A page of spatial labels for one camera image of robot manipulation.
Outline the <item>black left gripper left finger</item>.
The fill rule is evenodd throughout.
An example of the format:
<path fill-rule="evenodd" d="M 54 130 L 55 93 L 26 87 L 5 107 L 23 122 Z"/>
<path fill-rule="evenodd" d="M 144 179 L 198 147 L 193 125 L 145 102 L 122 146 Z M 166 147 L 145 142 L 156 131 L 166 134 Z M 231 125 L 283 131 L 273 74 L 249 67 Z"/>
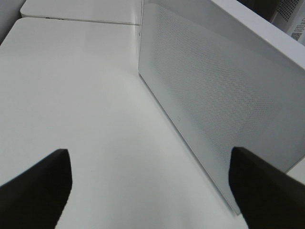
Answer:
<path fill-rule="evenodd" d="M 53 229 L 72 189 L 69 151 L 57 149 L 0 187 L 2 229 Z"/>

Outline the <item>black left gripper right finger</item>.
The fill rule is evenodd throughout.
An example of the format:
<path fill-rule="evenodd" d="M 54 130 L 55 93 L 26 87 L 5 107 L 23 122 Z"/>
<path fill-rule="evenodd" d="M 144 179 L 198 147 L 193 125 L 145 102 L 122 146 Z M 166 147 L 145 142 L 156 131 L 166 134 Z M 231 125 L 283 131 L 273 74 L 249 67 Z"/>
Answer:
<path fill-rule="evenodd" d="M 250 229 L 303 229 L 305 186 L 244 147 L 231 151 L 228 181 Z"/>

